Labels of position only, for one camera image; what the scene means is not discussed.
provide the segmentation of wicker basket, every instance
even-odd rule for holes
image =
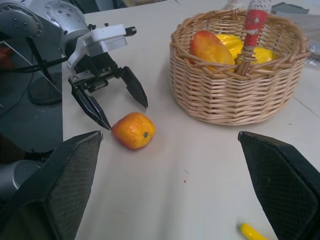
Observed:
[[[178,104],[198,120],[220,125],[259,123],[274,116],[294,94],[310,53],[304,34],[286,18],[270,14],[258,39],[259,46],[273,50],[278,58],[250,64],[244,75],[237,74],[239,65],[207,62],[190,54],[190,40],[200,30],[244,39],[246,12],[200,13],[171,35],[171,90]],[[254,60],[242,56],[242,62]]]

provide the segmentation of basket handle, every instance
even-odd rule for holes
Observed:
[[[240,76],[246,75],[250,63],[256,60],[253,57],[254,49],[257,46],[259,34],[265,25],[271,8],[271,0],[251,0],[249,4],[244,25],[244,30],[246,30],[247,34],[244,39],[242,53],[239,56],[241,64],[236,71]]]

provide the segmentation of black stand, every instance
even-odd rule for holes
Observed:
[[[31,38],[26,38],[26,42],[28,43],[36,61],[38,64],[44,62],[40,53]],[[42,72],[45,77],[41,77],[35,80],[27,91],[27,96],[33,104],[36,105],[53,105],[62,102],[62,73],[54,73],[52,76],[48,72],[48,68],[43,67]]]

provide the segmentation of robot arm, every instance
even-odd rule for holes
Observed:
[[[105,26],[88,27],[82,12],[61,0],[0,0],[0,32],[11,38],[38,38],[58,46],[68,57],[72,95],[89,117],[110,130],[102,108],[87,92],[107,86],[111,78],[122,78],[136,101],[145,108],[148,101],[130,68],[118,67],[108,54],[127,45],[125,37],[134,35],[136,28]]]

